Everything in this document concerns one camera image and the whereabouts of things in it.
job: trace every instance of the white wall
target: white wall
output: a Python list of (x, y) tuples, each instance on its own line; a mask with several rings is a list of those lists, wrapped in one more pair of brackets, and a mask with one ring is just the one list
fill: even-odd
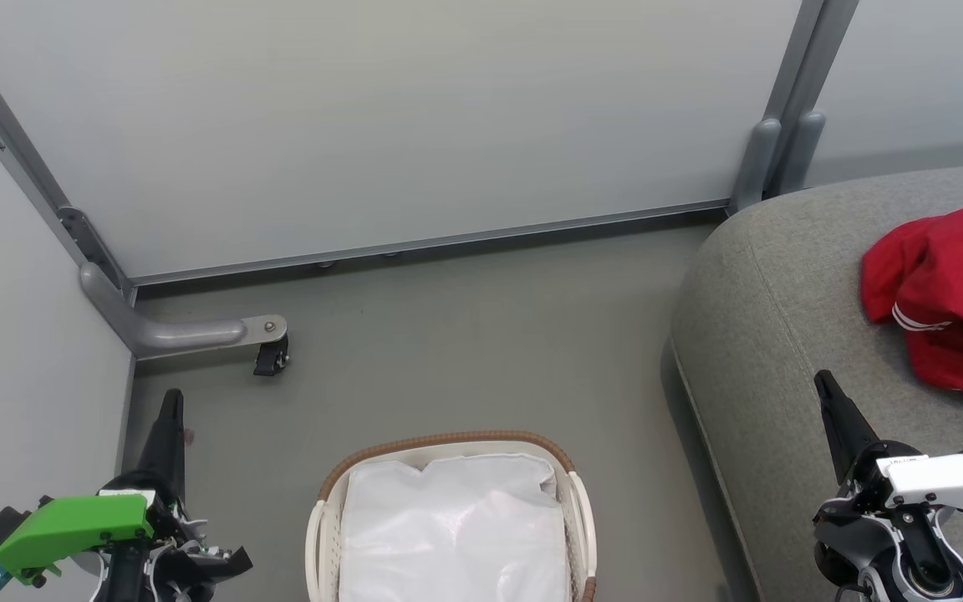
[(861, 0), (808, 186), (963, 165), (963, 0)]
[[(115, 474), (130, 354), (80, 291), (77, 266), (0, 163), (0, 510), (91, 495)], [(3, 602), (88, 599), (94, 578)]]
[(799, 0), (0, 0), (130, 277), (715, 201)]

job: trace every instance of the metal frame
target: metal frame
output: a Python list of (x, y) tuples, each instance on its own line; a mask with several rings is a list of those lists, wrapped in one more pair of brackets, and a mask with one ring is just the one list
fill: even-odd
[[(260, 262), (236, 263), (180, 272), (145, 275), (127, 278), (102, 244), (91, 221), (80, 210), (69, 205), (61, 186), (37, 149), (24, 134), (22, 126), (0, 95), (0, 159), (7, 165), (11, 175), (22, 184), (30, 201), (37, 207), (43, 219), (53, 229), (62, 244), (69, 250), (77, 264), (94, 260), (106, 272), (110, 282), (117, 284), (124, 297), (130, 296), (134, 286), (191, 281), (198, 278), (222, 277), (242, 272), (270, 270), (310, 263), (332, 263), (340, 259), (389, 255), (418, 248), (446, 247), (504, 237), (520, 237), (542, 232), (558, 232), (572, 228), (649, 220), (653, 217), (673, 216), (692, 211), (705, 211), (726, 207), (733, 212), (744, 209), (767, 196), (780, 191), (796, 190), (803, 185), (803, 178), (811, 161), (819, 133), (825, 123), (822, 114), (806, 117), (819, 90), (823, 87), (827, 72), (844, 37), (849, 19), (852, 19), (857, 0), (802, 0), (802, 6), (787, 43), (786, 53), (779, 65), (772, 94), (765, 108), (764, 119), (753, 127), (746, 153), (742, 159), (737, 182), (729, 201), (697, 202), (689, 205), (665, 207), (646, 211), (615, 214), (615, 216), (590, 217), (583, 220), (550, 222), (535, 226), (523, 226), (477, 232), (471, 235), (435, 237), (413, 242), (377, 245), (377, 247), (331, 253), (299, 255)], [(63, 228), (61, 221), (78, 221), (83, 228)]]
[[(821, 0), (805, 0), (802, 12), (806, 12), (809, 3), (818, 1)], [(823, 84), (834, 64), (834, 57), (838, 56), (842, 39), (845, 38), (849, 23), (853, 20), (853, 13), (857, 10), (857, 3), (859, 0), (822, 0), (822, 5), (818, 8), (817, 19), (802, 53), (802, 61), (779, 117), (782, 132), (779, 134), (772, 166), (768, 169), (765, 198), (799, 190), (805, 182), (805, 172), (813, 161), (813, 152), (826, 122), (822, 111), (815, 111), (817, 115), (813, 117), (808, 114), (814, 110), (819, 91), (823, 90)], [(800, 15), (798, 24), (803, 26)], [(800, 44), (802, 37), (803, 31), (795, 30), (791, 35), (791, 44), (795, 38)], [(768, 103), (770, 110), (776, 110), (777, 105), (778, 102), (775, 106)]]
[(80, 266), (80, 288), (138, 360), (261, 345), (284, 339), (288, 334), (288, 321), (276, 314), (190, 324), (166, 324), (147, 319), (121, 297), (121, 291), (115, 288), (110, 278), (91, 262)]
[(753, 127), (727, 212), (805, 186), (827, 119), (813, 110), (858, 0), (802, 0), (764, 119)]
[(498, 230), (488, 230), (488, 232), (474, 232), (469, 235), (455, 235), (448, 237), (432, 237), (431, 239), (401, 242), (395, 244), (382, 244), (377, 247), (349, 248), (345, 251), (333, 251), (329, 253), (314, 253), (311, 255), (298, 255), (293, 257), (282, 257), (278, 259), (263, 259), (259, 262), (230, 263), (228, 266), (216, 266), (211, 268), (200, 268), (196, 270), (184, 270), (180, 272), (167, 272), (163, 274), (152, 274), (149, 277), (133, 277), (131, 282), (135, 286), (150, 286), (156, 284), (169, 284), (174, 282), (195, 281), (195, 279), (226, 277), (227, 275), (240, 274), (244, 272), (257, 272), (265, 270), (275, 270), (280, 268), (291, 268), (297, 266), (309, 266), (309, 264), (333, 264), (343, 259), (358, 259), (359, 257), (375, 257), (379, 255), (396, 255), (406, 251), (418, 251), (422, 248), (433, 247), (454, 247), (454, 245), (467, 244), (472, 242), (482, 242), (489, 240), (508, 239), (509, 237), (530, 237), (532, 235), (542, 235), (547, 232), (562, 232), (563, 230), (573, 230), (579, 228), (591, 228), (608, 224), (623, 224), (623, 222), (638, 222), (653, 220), (657, 217), (679, 216), (683, 213), (704, 212), (715, 209), (722, 209), (729, 205), (729, 199), (718, 199), (718, 201), (692, 202), (685, 205), (672, 207), (660, 207), (657, 209), (646, 209), (643, 211), (630, 211), (626, 213), (615, 213), (610, 216), (584, 217), (578, 220), (568, 220), (565, 222), (547, 222), (534, 226), (519, 226), (514, 228), (503, 228)]
[(1, 93), (0, 161), (74, 262), (78, 266), (84, 262), (97, 262), (106, 270), (111, 282), (121, 290), (122, 296), (129, 297), (131, 282), (114, 257), (110, 256), (110, 250), (95, 232), (91, 221), (80, 210), (69, 205), (65, 191), (62, 191), (47, 164), (43, 163), (43, 157), (35, 150), (35, 145), (24, 133), (24, 128)]

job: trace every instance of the white bag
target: white bag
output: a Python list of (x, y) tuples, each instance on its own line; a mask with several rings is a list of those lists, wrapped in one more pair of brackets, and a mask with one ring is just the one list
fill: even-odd
[(521, 453), (356, 467), (340, 602), (567, 602), (555, 491), (552, 465)]

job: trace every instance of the white laundry basket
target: white laundry basket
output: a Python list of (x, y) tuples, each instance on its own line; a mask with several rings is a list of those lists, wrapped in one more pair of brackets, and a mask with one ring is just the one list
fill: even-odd
[(310, 602), (337, 602), (340, 581), (340, 512), (353, 469), (374, 462), (403, 462), (423, 469), (434, 460), (492, 453), (527, 453), (552, 465), (557, 500), (567, 534), (567, 564), (573, 602), (593, 602), (597, 588), (597, 538), (585, 485), (563, 450), (526, 431), (474, 431), (406, 439), (364, 449), (344, 460), (325, 479), (307, 522), (304, 551)]

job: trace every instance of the red garment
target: red garment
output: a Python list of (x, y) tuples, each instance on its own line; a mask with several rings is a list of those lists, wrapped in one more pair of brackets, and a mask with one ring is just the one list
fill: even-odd
[(907, 222), (864, 255), (868, 319), (905, 328), (923, 381), (963, 391), (963, 209)]

